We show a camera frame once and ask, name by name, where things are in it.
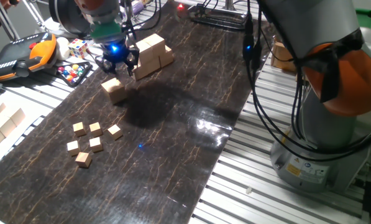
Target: black table surface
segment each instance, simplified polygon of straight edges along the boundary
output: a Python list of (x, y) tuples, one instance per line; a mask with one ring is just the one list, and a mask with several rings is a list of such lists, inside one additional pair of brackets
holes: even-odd
[[(126, 101), (112, 105), (95, 72), (0, 162), (0, 220), (4, 223), (187, 223), (250, 93), (242, 32), (174, 19), (162, 8), (157, 33), (175, 61), (140, 81), (120, 68)], [(271, 36), (266, 23), (264, 31)], [(72, 124), (82, 121), (87, 136)], [(89, 124), (104, 132), (104, 151), (89, 169), (66, 150), (79, 140), (90, 152)]]

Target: sticker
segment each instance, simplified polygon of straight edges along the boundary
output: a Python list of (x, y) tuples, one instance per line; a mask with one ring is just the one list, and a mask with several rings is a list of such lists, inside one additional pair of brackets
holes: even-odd
[(300, 159), (296, 156), (290, 157), (286, 170), (291, 174), (312, 183), (321, 184), (327, 174), (329, 166), (321, 166), (312, 162)]

